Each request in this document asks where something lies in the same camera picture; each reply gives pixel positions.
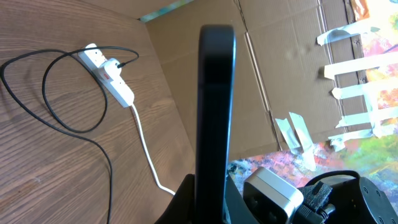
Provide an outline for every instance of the electrical cord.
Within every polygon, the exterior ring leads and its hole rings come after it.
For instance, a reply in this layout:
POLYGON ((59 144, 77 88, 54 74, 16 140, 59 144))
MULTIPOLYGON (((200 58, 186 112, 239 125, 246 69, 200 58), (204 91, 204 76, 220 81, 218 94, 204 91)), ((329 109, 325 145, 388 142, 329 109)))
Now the electrical cord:
POLYGON ((20 55, 20 56, 18 56, 18 57, 12 58, 12 59, 8 60, 7 62, 5 62, 4 64, 2 64, 1 67, 0 67, 0 78, 1 78, 1 81, 3 82, 4 86, 6 87, 6 90, 7 90, 8 93, 11 95, 11 97, 18 103, 18 105, 19 105, 20 107, 22 107, 27 113, 29 113, 29 114, 30 114, 31 116, 33 116, 35 119, 39 120, 41 123, 47 125, 48 127, 52 128, 52 129, 54 129, 54 130, 56 130, 56 131, 59 131, 59 132, 61 132, 61 133, 63 133, 63 134, 66 134, 67 136, 71 136, 71 137, 78 138, 78 139, 81 139, 81 140, 84 140, 84 141, 88 141, 88 142, 90 142, 90 143, 93 143, 95 146, 99 147, 99 149, 100 149, 101 152, 104 154, 104 156, 105 156, 105 158, 106 158, 106 160, 107 160, 107 162, 108 162, 108 164, 109 164, 109 205, 108 205, 108 217, 107 217, 107 223, 109 224, 110 221, 111 221, 112 199, 113 199, 113 168, 112 168, 111 159, 109 158, 109 156, 108 156, 108 154, 106 153, 106 151, 105 151, 97 142, 95 142, 95 141, 93 141, 93 140, 90 140, 90 139, 88 139, 88 138, 84 138, 84 137, 82 137, 82 136, 73 134, 73 133, 69 133, 69 132, 64 131, 64 130, 62 130, 62 129, 60 129, 60 128, 57 128, 57 127, 55 127, 54 125, 52 125, 52 124, 46 122, 44 119, 42 119, 42 118, 40 118, 39 116, 37 116, 37 115, 36 115, 35 113, 33 113, 30 109, 28 109, 28 108, 18 99, 18 97, 12 92, 12 90, 11 90, 10 86, 8 85, 8 83, 7 83, 7 81, 6 81, 6 78, 5 78, 5 76, 4 76, 6 67, 7 67, 8 65, 10 65, 11 63, 14 63, 14 62, 16 62, 16 61, 18 61, 18 60, 20 60, 20 59, 22 59, 22 58, 26 58, 26 57, 29 57, 29 56, 35 55, 35 54, 47 53, 47 52, 57 52, 57 53, 61 53, 62 55, 59 56, 59 57, 57 57, 53 62, 51 62, 51 64, 47 67, 47 69, 46 69, 46 71, 45 71, 45 73, 44 73, 43 82, 42 82, 42 94, 43 94, 43 99, 44 99, 45 104, 47 105, 47 108, 49 109, 50 113, 51 113, 52 116, 54 117, 54 119, 57 120, 64 128, 66 128, 67 130, 69 130, 69 131, 71 131, 71 132, 74 132, 74 133, 87 133, 87 132, 89 132, 89 131, 94 130, 96 127, 98 127, 98 125, 101 124, 102 120, 103 120, 104 117, 105 117, 106 110, 108 109, 108 99, 107 99, 107 97, 106 97, 106 93, 105 93, 104 88, 101 86, 101 83, 100 83, 100 81, 97 79, 97 77, 95 76, 95 74, 94 74, 84 63, 82 63, 82 62, 81 62, 80 60, 78 60, 75 56, 73 56, 73 54, 76 54, 76 53, 78 53, 78 52, 83 52, 83 51, 86 51, 86 50, 95 50, 95 49, 116 49, 116 50, 125 50, 125 51, 132 52, 132 53, 134 53, 134 54, 137 55, 136 58, 134 58, 134 59, 132 59, 132 60, 130 60, 130 61, 121 63, 122 65, 121 65, 120 67, 123 67, 123 66, 125 66, 126 64, 131 63, 131 62, 133 62, 133 61, 135 61, 135 60, 137 60, 137 59, 139 58, 139 54, 138 54, 136 51, 131 50, 131 49, 127 49, 127 48, 124 48, 124 47, 115 47, 115 46, 91 47, 91 48, 86 48, 86 49, 74 50, 74 51, 72 51, 72 52, 65 52, 65 51, 63 51, 63 50, 57 50, 57 49, 37 50, 37 51, 34 51, 34 52, 29 52, 29 53, 20 55), (66 124, 55 114, 54 110, 51 108, 50 103, 49 103, 49 101, 47 100, 47 97, 46 97, 46 95, 45 95, 45 83, 46 83, 46 80, 47 80, 47 77, 48 77, 48 74, 49 74, 50 69, 53 67, 53 65, 54 65, 55 63, 57 63, 59 60, 63 59, 64 57, 67 57, 67 56, 69 56, 69 57, 75 59, 75 60, 76 60, 81 66, 83 66, 83 67, 86 69, 86 71, 94 78, 95 82, 98 84, 99 88, 101 89, 101 92, 102 92, 102 94, 103 94, 103 96, 104 96, 104 99, 105 99, 105 108, 104 108, 104 112, 103 112, 101 118, 99 119, 99 121, 98 121, 92 128, 87 129, 87 130, 83 130, 83 131, 75 130, 75 129, 69 127, 68 125, 66 125, 66 124))
POLYGON ((139 135, 141 137, 142 147, 144 148, 145 155, 147 156, 147 160, 148 160, 150 169, 152 171, 152 175, 154 176, 154 179, 155 179, 155 182, 156 182, 157 186, 160 189, 162 189, 162 190, 164 190, 164 191, 166 191, 166 192, 168 192, 168 193, 170 193, 170 194, 172 194, 174 196, 175 192, 170 190, 170 189, 168 189, 167 187, 164 187, 162 184, 160 184, 159 178, 157 178, 155 167, 154 167, 154 165, 152 163, 152 160, 150 159, 148 148, 147 148, 147 144, 145 143, 144 133, 142 131, 141 121, 140 121, 139 116, 138 116, 137 108, 136 108, 136 106, 134 106, 134 104, 131 105, 131 111, 137 118, 138 130, 139 130, 139 135))
POLYGON ((353 170, 338 170, 338 171, 331 171, 331 172, 327 172, 327 173, 321 174, 319 176, 316 176, 312 180, 308 181, 308 183, 305 186, 314 185, 319 180, 322 180, 326 177, 333 177, 335 175, 348 175, 348 176, 355 177, 357 179, 361 178, 360 174, 353 170))

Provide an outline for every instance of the black cable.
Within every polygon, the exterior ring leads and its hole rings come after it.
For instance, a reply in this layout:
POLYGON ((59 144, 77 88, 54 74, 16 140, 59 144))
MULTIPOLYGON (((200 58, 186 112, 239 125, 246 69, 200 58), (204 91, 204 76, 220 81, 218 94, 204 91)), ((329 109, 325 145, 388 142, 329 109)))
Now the black cable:
POLYGON ((335 175, 348 175, 348 176, 352 176, 355 178, 360 178, 360 174, 353 171, 353 170, 338 170, 338 171, 331 171, 331 172, 327 172, 324 174, 321 174, 319 176, 314 177, 312 180, 308 181, 308 183, 305 186, 309 186, 309 185, 314 185, 316 184, 319 180, 322 180, 323 178, 326 177, 333 177, 335 175))
POLYGON ((99 147, 99 149, 102 151, 102 153, 104 154, 104 156, 105 156, 105 158, 106 158, 106 160, 107 160, 107 162, 108 162, 108 164, 109 164, 109 206, 108 206, 108 218, 107 218, 107 223, 109 224, 110 221, 111 221, 112 198, 113 198, 113 168, 112 168, 111 159, 109 158, 109 156, 108 156, 108 154, 106 153, 106 151, 105 151, 97 142, 95 142, 95 141, 93 141, 93 140, 90 140, 90 139, 88 139, 88 138, 81 137, 81 136, 76 135, 76 134, 69 133, 69 132, 64 131, 64 130, 62 130, 62 129, 60 129, 60 128, 57 128, 57 127, 55 127, 54 125, 52 125, 52 124, 46 122, 45 120, 43 120, 42 118, 40 118, 39 116, 37 116, 35 113, 31 112, 31 110, 28 109, 28 108, 18 99, 18 97, 12 92, 10 86, 8 85, 8 83, 7 83, 7 81, 6 81, 5 77, 4 77, 4 71, 5 71, 6 67, 7 67, 8 65, 10 65, 11 63, 16 62, 16 61, 18 61, 18 60, 20 60, 20 59, 22 59, 22 58, 26 58, 26 57, 29 57, 29 56, 35 55, 35 54, 47 53, 47 52, 62 53, 61 56, 57 57, 54 61, 51 62, 51 64, 47 67, 47 69, 46 69, 46 71, 45 71, 45 73, 44 73, 43 82, 42 82, 42 94, 43 94, 43 99, 44 99, 44 101, 45 101, 45 104, 47 105, 47 108, 49 109, 50 113, 52 114, 52 116, 53 116, 53 117, 55 118, 55 120, 57 120, 64 128, 66 128, 66 129, 68 129, 69 131, 72 131, 72 132, 74 132, 74 133, 87 133, 87 132, 89 132, 89 131, 94 130, 96 127, 98 127, 98 125, 101 124, 102 120, 103 120, 104 117, 105 117, 106 110, 108 109, 108 99, 107 99, 107 97, 106 97, 106 93, 105 93, 104 88, 101 86, 101 83, 100 83, 100 81, 98 80, 98 78, 95 76, 95 74, 94 74, 84 63, 82 63, 82 62, 81 62, 80 60, 78 60, 75 56, 73 56, 73 54, 78 53, 78 52, 83 52, 83 51, 86 51, 86 50, 95 50, 95 49, 126 50, 126 51, 129 51, 129 52, 135 53, 135 54, 137 55, 136 58, 134 58, 134 59, 132 59, 132 60, 130 60, 130 61, 121 63, 121 64, 120 64, 120 65, 121 65, 120 67, 123 67, 123 66, 125 66, 126 64, 128 64, 128 63, 130 63, 130 62, 133 62, 133 61, 135 61, 135 60, 137 60, 137 59, 139 58, 139 54, 138 54, 136 51, 131 50, 131 49, 127 49, 127 48, 124 48, 124 47, 115 47, 115 46, 91 47, 91 48, 86 48, 86 49, 74 50, 74 51, 72 51, 72 52, 65 52, 65 51, 57 50, 57 49, 37 50, 37 51, 34 51, 34 52, 29 52, 29 53, 27 53, 27 54, 23 54, 23 55, 20 55, 20 56, 18 56, 18 57, 12 58, 12 59, 8 60, 7 62, 5 62, 4 64, 2 64, 1 67, 0 67, 0 78, 1 78, 1 81, 3 82, 4 86, 6 87, 8 93, 11 95, 11 97, 18 103, 19 106, 21 106, 21 107, 22 107, 27 113, 29 113, 31 116, 33 116, 34 118, 36 118, 37 120, 39 120, 41 123, 47 125, 48 127, 52 128, 52 129, 54 129, 54 130, 56 130, 56 131, 59 131, 59 132, 61 132, 61 133, 63 133, 63 134, 66 134, 66 135, 71 136, 71 137, 74 137, 74 138, 78 138, 78 139, 81 139, 81 140, 84 140, 84 141, 91 142, 91 143, 93 143, 94 145, 96 145, 97 147, 99 147), (101 118, 99 119, 99 121, 98 121, 92 128, 87 129, 87 130, 84 130, 84 131, 75 130, 75 129, 73 129, 73 128, 67 126, 67 125, 55 114, 54 110, 51 108, 50 103, 49 103, 49 101, 47 100, 47 97, 46 97, 46 95, 45 95, 45 82, 46 82, 47 76, 49 75, 50 69, 54 66, 55 63, 57 63, 59 60, 63 59, 64 57, 67 57, 67 56, 69 56, 69 57, 75 59, 81 66, 83 66, 83 67, 86 69, 86 71, 87 71, 88 73, 90 73, 90 75, 94 78, 95 82, 98 84, 99 88, 101 89, 102 94, 103 94, 104 99, 105 99, 105 109, 104 109, 104 113, 102 114, 101 118))

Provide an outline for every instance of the cardboard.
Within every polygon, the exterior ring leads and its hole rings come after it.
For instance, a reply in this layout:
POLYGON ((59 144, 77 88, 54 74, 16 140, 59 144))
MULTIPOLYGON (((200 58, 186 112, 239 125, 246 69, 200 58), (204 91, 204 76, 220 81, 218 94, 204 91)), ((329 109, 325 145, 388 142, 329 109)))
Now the cardboard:
POLYGON ((315 43, 327 28, 347 24, 344 2, 240 0, 240 5, 242 15, 237 0, 195 0, 147 23, 192 147, 196 139, 197 48, 203 24, 231 24, 237 36, 230 159, 277 150, 246 31, 274 118, 290 120, 289 112, 301 115, 314 142, 349 131, 335 126, 345 114, 366 112, 363 99, 338 101, 330 91, 358 84, 357 74, 340 75, 335 83, 319 75, 319 69, 353 59, 351 42, 347 39, 324 47, 315 43))

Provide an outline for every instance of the power plug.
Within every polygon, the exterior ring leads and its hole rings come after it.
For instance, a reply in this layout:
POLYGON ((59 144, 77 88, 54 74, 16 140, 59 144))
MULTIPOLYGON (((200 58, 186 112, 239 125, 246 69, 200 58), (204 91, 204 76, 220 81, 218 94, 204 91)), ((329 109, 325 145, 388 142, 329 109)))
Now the power plug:
MULTIPOLYGON (((89 44, 85 48, 92 47, 96 47, 96 45, 89 44)), ((120 77, 122 69, 118 68, 120 64, 118 60, 115 58, 107 60, 98 49, 86 50, 78 53, 78 55, 124 108, 132 105, 134 93, 120 77)))

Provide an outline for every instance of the wooden table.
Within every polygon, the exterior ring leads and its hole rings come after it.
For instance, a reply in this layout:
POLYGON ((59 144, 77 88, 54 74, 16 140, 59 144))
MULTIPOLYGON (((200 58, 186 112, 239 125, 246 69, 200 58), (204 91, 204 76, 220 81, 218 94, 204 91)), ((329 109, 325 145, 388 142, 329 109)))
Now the wooden table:
MULTIPOLYGON (((194 155, 157 56, 143 23, 79 0, 0 2, 0 63, 39 49, 71 51, 92 42, 140 53, 122 77, 136 95, 149 153, 160 182, 177 190, 193 172, 194 155)), ((104 50, 107 58, 133 58, 104 50)), ((6 79, 18 98, 46 121, 61 127, 47 111, 41 83, 59 54, 42 54, 10 65, 6 79)), ((57 63, 47 80, 55 112, 76 129, 100 118, 104 99, 88 73, 72 59, 57 63)), ((102 124, 82 136, 97 141, 114 167, 111 223, 154 223, 171 195, 160 190, 130 109, 107 92, 102 124)), ((0 85, 0 223, 105 223, 108 164, 93 144, 58 133, 27 114, 0 85)))

